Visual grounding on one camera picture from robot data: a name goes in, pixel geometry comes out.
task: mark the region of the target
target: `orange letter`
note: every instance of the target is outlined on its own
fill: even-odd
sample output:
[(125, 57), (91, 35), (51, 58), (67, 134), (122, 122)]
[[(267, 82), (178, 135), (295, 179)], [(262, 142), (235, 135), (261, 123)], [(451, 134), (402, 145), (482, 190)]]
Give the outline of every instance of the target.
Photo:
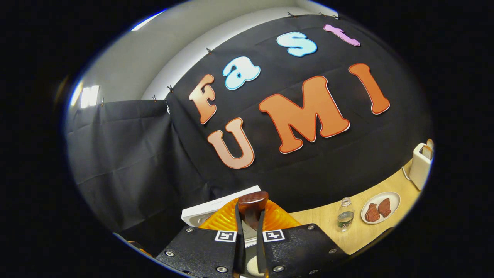
[(221, 161), (223, 161), (226, 166), (233, 169), (245, 168), (254, 162), (254, 150), (242, 129), (243, 123), (241, 118), (235, 118), (225, 126), (226, 131), (233, 133), (240, 149), (242, 149), (241, 157), (237, 158), (232, 156), (228, 147), (225, 145), (225, 141), (223, 141), (223, 132), (221, 130), (217, 130), (207, 137), (207, 141), (214, 146)]
[(259, 110), (269, 114), (280, 135), (281, 153), (302, 148), (302, 140), (295, 138), (291, 128), (297, 130), (308, 141), (314, 142), (318, 117), (322, 125), (320, 134), (325, 138), (350, 127), (350, 122), (343, 118), (334, 103), (327, 85), (328, 80), (323, 76), (315, 76), (304, 81), (302, 108), (280, 94), (274, 94), (259, 104)]
[(205, 124), (216, 112), (216, 105), (210, 105), (208, 99), (214, 100), (214, 90), (211, 84), (214, 81), (214, 77), (211, 74), (204, 75), (203, 79), (199, 82), (196, 88), (190, 93), (189, 99), (194, 101), (194, 104), (201, 115), (201, 124)]
[(366, 64), (355, 64), (348, 68), (348, 71), (357, 76), (360, 79), (360, 82), (364, 85), (369, 94), (370, 101), (372, 104), (370, 105), (370, 110), (375, 115), (379, 115), (382, 112), (389, 109), (389, 100), (384, 97), (379, 89), (379, 86), (374, 80), (374, 77), (371, 75), (371, 70), (369, 66)]

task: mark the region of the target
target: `bottle cap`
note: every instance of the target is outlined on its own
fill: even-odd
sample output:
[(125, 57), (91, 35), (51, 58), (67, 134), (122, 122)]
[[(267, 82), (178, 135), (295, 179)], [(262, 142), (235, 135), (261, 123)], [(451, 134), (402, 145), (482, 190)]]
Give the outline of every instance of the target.
[(345, 198), (343, 198), (343, 200), (341, 200), (341, 206), (342, 206), (342, 207), (347, 207), (347, 206), (349, 206), (351, 203), (352, 203), (352, 201), (350, 200), (350, 198), (349, 198), (349, 197), (345, 197)]

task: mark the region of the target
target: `letter m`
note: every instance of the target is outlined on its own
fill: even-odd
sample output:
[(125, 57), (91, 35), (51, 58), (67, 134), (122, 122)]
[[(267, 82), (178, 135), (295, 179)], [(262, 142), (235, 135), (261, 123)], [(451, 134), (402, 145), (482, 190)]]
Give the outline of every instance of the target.
[(278, 131), (282, 142), (281, 153), (290, 153), (303, 146), (303, 141), (295, 138), (292, 128), (309, 142), (314, 142), (317, 118), (322, 126), (320, 134), (325, 138), (350, 127), (350, 122), (341, 115), (327, 85), (328, 80), (323, 76), (315, 76), (304, 81), (302, 107), (280, 94), (269, 96), (259, 104), (259, 110), (269, 114)]

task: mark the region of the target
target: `black fabric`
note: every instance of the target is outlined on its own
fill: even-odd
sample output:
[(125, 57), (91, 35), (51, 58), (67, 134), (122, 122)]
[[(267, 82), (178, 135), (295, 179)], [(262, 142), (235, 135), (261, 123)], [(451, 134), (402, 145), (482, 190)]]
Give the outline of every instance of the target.
[[(206, 186), (183, 151), (165, 101), (109, 102), (71, 111), (67, 148), (81, 194), (113, 232), (147, 231), (148, 237), (156, 234), (158, 238), (170, 224), (185, 225), (181, 209), (209, 200)], [(153, 217), (160, 223), (152, 228), (142, 225)], [(125, 238), (148, 249), (142, 238)]]
[(180, 219), (181, 213), (180, 208), (167, 208), (133, 227), (122, 230), (120, 235), (127, 240), (139, 242), (146, 252), (156, 257), (186, 226)]
[[(352, 46), (325, 24), (341, 28), (357, 39)], [(277, 44), (277, 36), (298, 31), (314, 41), (318, 49), (295, 57)], [(232, 59), (247, 56), (261, 68), (260, 75), (231, 91), (225, 87), (224, 66)], [(383, 94), (388, 111), (374, 115), (371, 101), (360, 80), (348, 72), (355, 63), (365, 63)], [(189, 94), (204, 77), (215, 81), (215, 115), (204, 125)], [(350, 128), (331, 138), (319, 134), (314, 143), (303, 140), (300, 150), (279, 152), (281, 140), (271, 118), (259, 111), (259, 103), (280, 93), (302, 105), (302, 83), (321, 75)], [(341, 200), (386, 179), (412, 158), (417, 144), (433, 138), (432, 121), (422, 89), (408, 67), (384, 42), (356, 23), (332, 17), (303, 15), (273, 20), (246, 30), (205, 55), (174, 86), (166, 97), (173, 125), (192, 164), (215, 196), (221, 197), (259, 185), (270, 199), (288, 212), (305, 210)], [(225, 125), (234, 118), (244, 121), (243, 130), (255, 153), (247, 168), (231, 169), (223, 164), (206, 138), (222, 130), (233, 156), (241, 150)]]

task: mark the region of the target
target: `white box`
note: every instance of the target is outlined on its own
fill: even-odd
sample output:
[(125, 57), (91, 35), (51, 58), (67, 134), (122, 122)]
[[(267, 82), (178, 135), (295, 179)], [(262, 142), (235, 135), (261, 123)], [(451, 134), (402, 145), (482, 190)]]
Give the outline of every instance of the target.
[(434, 157), (430, 160), (420, 153), (420, 150), (422, 150), (424, 146), (426, 146), (426, 144), (420, 143), (413, 150), (412, 167), (410, 168), (410, 179), (418, 190), (424, 188), (427, 177), (429, 176), (432, 160), (434, 160)]
[(259, 188), (258, 185), (213, 201), (209, 201), (207, 203), (183, 209), (182, 220), (189, 226), (199, 227), (202, 223), (204, 223), (204, 221), (206, 221), (209, 216), (213, 215), (217, 210), (219, 210), (229, 201), (257, 191), (261, 191), (261, 188)]

